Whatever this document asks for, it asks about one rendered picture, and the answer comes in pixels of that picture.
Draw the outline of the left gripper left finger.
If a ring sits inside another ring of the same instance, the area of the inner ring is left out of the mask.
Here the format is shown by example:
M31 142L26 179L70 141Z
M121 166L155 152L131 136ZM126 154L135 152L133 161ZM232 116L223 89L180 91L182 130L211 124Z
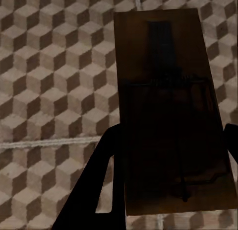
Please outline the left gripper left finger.
M96 213L109 159L114 155L113 203L110 213ZM101 137L51 230L126 230L122 127Z

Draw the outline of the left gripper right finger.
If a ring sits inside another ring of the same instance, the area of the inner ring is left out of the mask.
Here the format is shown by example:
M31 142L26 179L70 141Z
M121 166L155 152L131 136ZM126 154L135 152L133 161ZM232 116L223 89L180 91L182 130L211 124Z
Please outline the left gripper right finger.
M238 126L226 124L224 135L229 152L238 164Z

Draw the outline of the mousetrap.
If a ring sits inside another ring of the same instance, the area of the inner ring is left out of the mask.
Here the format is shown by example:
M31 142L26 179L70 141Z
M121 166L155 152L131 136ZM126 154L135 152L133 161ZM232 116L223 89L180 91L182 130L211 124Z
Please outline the mousetrap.
M198 9L113 16L125 214L238 209Z

